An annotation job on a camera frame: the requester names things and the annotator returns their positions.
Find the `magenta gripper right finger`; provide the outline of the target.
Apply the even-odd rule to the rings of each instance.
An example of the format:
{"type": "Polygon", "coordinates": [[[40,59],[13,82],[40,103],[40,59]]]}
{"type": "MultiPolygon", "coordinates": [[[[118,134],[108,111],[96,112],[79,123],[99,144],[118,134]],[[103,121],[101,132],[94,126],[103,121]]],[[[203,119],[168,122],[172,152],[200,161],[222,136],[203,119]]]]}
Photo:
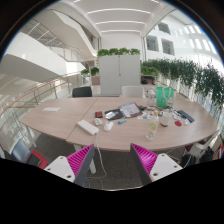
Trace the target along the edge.
{"type": "Polygon", "coordinates": [[[134,143],[130,144],[130,153],[143,185],[147,185],[182,169],[167,154],[156,154],[134,143]]]}

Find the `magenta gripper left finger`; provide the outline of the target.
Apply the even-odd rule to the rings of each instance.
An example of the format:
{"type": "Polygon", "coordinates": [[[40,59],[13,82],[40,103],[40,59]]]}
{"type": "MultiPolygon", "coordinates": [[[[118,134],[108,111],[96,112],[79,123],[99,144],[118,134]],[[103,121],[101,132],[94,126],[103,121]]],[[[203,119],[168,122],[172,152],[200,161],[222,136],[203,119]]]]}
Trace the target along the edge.
{"type": "Polygon", "coordinates": [[[45,171],[82,186],[94,155],[94,145],[91,144],[67,157],[57,157],[45,171]]]}

